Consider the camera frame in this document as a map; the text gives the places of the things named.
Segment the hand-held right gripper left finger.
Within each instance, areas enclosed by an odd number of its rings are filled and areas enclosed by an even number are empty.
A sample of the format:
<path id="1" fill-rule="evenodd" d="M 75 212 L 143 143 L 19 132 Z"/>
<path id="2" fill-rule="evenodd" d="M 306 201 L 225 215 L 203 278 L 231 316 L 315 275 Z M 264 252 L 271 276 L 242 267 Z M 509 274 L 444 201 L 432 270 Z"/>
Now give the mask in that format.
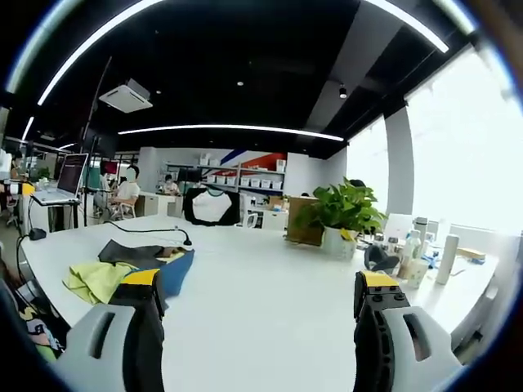
<path id="1" fill-rule="evenodd" d="M 69 330 L 53 370 L 72 391 L 164 390 L 161 285 L 159 269 L 131 273 Z"/>

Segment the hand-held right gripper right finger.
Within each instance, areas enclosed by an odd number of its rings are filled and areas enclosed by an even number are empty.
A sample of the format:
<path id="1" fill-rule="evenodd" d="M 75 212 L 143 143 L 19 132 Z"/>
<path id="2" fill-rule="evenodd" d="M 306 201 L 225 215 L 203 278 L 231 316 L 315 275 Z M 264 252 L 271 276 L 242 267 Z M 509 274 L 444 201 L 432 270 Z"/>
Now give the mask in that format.
<path id="1" fill-rule="evenodd" d="M 355 274 L 354 319 L 354 391 L 446 391 L 463 369 L 450 334 L 386 274 Z"/>

